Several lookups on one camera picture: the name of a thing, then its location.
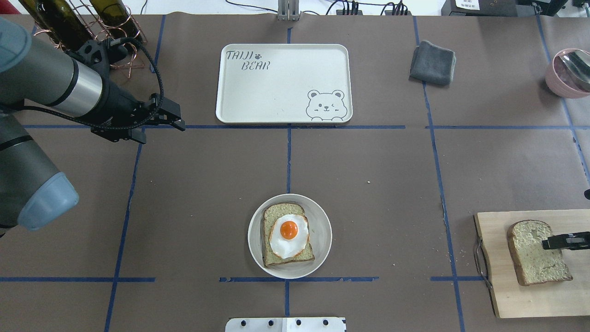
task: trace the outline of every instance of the folded towel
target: folded towel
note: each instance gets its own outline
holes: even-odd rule
[[[449,85],[455,72],[455,52],[423,40],[414,49],[409,75],[428,83]]]

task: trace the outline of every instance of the blue tape line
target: blue tape line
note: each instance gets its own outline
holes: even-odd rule
[[[114,269],[113,277],[113,288],[111,289],[111,297],[109,300],[109,309],[107,310],[107,318],[104,324],[104,332],[109,332],[110,320],[113,315],[113,306],[115,295],[117,294],[117,283],[119,278],[119,272],[121,271],[121,261],[123,260],[123,249],[125,247],[125,238],[127,237],[127,226],[129,225],[129,214],[131,209],[131,200],[133,193],[135,192],[135,181],[137,176],[137,165],[139,163],[139,157],[142,154],[142,144],[137,146],[137,155],[135,156],[135,165],[133,166],[133,175],[131,178],[131,187],[129,189],[129,198],[127,199],[127,210],[125,211],[125,220],[123,222],[123,231],[121,232],[121,241],[119,243],[119,252],[117,254],[117,265]]]
[[[156,55],[153,58],[153,62],[158,65],[158,58],[160,57],[160,46],[162,45],[162,35],[164,35],[164,23],[166,22],[166,15],[162,15],[162,21],[160,22],[160,34],[158,36],[158,45],[156,46]],[[152,65],[150,64],[150,70],[152,73],[156,71],[153,69]]]
[[[480,275],[431,276],[430,281],[483,281],[483,277]]]
[[[219,282],[283,282],[285,279],[274,276],[233,276],[230,279],[220,278]]]
[[[110,277],[69,276],[3,276],[0,282],[113,282]]]
[[[560,130],[570,129],[568,126],[432,126],[434,129],[535,129]]]
[[[551,56],[549,55],[549,49],[547,48],[547,43],[545,42],[545,34],[543,33],[543,26],[541,24],[541,19],[537,16],[537,27],[539,28],[539,34],[541,36],[541,42],[543,43],[543,49],[545,50],[545,56],[547,57],[548,64],[551,63]],[[588,171],[588,164],[586,163],[586,158],[584,157],[584,153],[582,152],[582,147],[580,146],[580,140],[578,139],[578,134],[576,133],[576,129],[573,125],[571,114],[569,113],[568,103],[565,101],[565,98],[561,98],[561,104],[563,105],[563,109],[565,111],[565,116],[568,119],[569,129],[572,131],[573,140],[576,144],[576,149],[578,150],[578,156],[580,157],[580,162],[582,163],[582,168],[584,169],[584,175],[586,176],[586,181],[588,185],[590,185],[590,172]]]
[[[543,33],[543,27],[541,26],[541,18],[540,15],[537,15],[537,27],[539,28],[539,34],[541,35],[541,43],[543,43],[543,49],[545,50],[545,56],[547,57],[547,61],[551,61],[551,56],[549,55],[549,49],[547,48],[547,43],[545,42],[545,34]]]
[[[285,317],[289,315],[289,280],[285,280]]]
[[[416,46],[420,45],[420,35],[418,34],[418,21],[416,20],[416,16],[412,16],[414,19],[414,36],[416,37]]]
[[[156,282],[156,278],[119,278],[117,282]]]
[[[293,129],[405,129],[405,126],[370,126],[370,125],[343,125],[343,126],[293,126]]]
[[[287,128],[287,194],[291,193],[291,124]]]
[[[0,282],[113,282],[111,277],[92,276],[0,276]],[[156,282],[156,278],[119,278],[119,282]]]
[[[220,278],[219,282],[283,282],[287,279],[276,278],[274,276],[233,276],[228,278]],[[304,276],[299,279],[288,279],[289,282],[372,282],[379,280],[378,276]]]
[[[23,125],[27,129],[88,129],[84,125]]]
[[[350,126],[293,126],[286,125],[187,125],[187,129],[406,129],[404,125],[389,125],[389,126],[372,126],[372,125],[350,125]],[[144,126],[146,129],[175,129],[173,126]]]
[[[416,45],[419,45],[419,34],[418,34],[418,23],[416,21],[416,16],[412,17],[414,19],[414,33],[416,36]],[[426,82],[422,81],[422,90],[424,91],[424,103],[426,104],[426,109],[428,111],[428,127],[430,130],[430,140],[432,142],[432,152],[434,154],[434,165],[437,170],[437,179],[438,179],[438,191],[440,192],[441,202],[442,202],[442,216],[444,218],[444,225],[447,232],[447,247],[449,252],[449,260],[451,261],[451,272],[453,273],[453,277],[457,277],[457,267],[455,266],[455,255],[453,252],[453,241],[451,240],[451,227],[448,224],[448,216],[447,216],[447,201],[444,195],[444,187],[443,187],[443,177],[441,176],[441,169],[440,163],[438,160],[438,151],[437,151],[437,143],[436,137],[434,135],[434,124],[432,122],[432,111],[430,108],[430,101],[428,100],[428,94],[426,93]],[[454,289],[455,289],[455,300],[457,302],[457,313],[459,316],[459,328],[461,332],[465,332],[465,322],[463,321],[463,309],[461,307],[461,295],[459,293],[459,284],[458,282],[454,282]]]
[[[147,129],[175,129],[173,126],[145,126]],[[286,129],[287,125],[187,125],[187,129]]]

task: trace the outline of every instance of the light blue robot joint cap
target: light blue robot joint cap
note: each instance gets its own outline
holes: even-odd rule
[[[18,215],[18,224],[37,230],[78,204],[79,196],[63,172],[47,180]]]
[[[0,17],[0,73],[21,62],[31,43],[31,34],[25,28]]]

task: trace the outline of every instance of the bread slice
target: bread slice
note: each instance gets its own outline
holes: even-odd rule
[[[538,220],[522,220],[508,228],[508,248],[521,286],[573,280],[561,250],[543,249],[541,241],[552,235],[551,227]]]
[[[312,244],[307,241],[307,245],[303,248],[298,255],[290,258],[281,258],[273,252],[270,247],[270,242],[268,239],[270,238],[270,231],[273,228],[274,223],[277,221],[278,218],[284,216],[285,214],[299,214],[301,216],[305,216],[305,211],[301,206],[294,203],[279,203],[268,207],[264,211],[263,221],[262,221],[262,237],[264,241],[263,245],[263,258],[264,258],[264,266],[269,267],[273,265],[281,265],[291,262],[305,262],[305,261],[312,261],[315,259],[313,256],[312,251]]]

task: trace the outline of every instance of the green glass bottle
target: green glass bottle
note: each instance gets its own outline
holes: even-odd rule
[[[92,39],[92,35],[65,0],[37,0],[37,12],[61,43],[72,51]]]
[[[20,2],[21,5],[27,10],[27,12],[31,14],[31,17],[33,17],[33,19],[41,29],[49,30],[49,27],[47,27],[47,24],[45,24],[41,17],[39,17],[39,13],[35,9],[35,0],[18,0],[18,2]],[[49,31],[47,32],[47,35],[49,36],[49,38],[51,38],[51,40],[54,43],[58,44],[60,42],[57,39],[57,37],[53,34],[53,32]]]
[[[90,0],[90,3],[106,25],[119,28],[110,29],[114,38],[135,37],[143,41],[135,23],[131,19],[127,20],[129,14],[121,0]]]

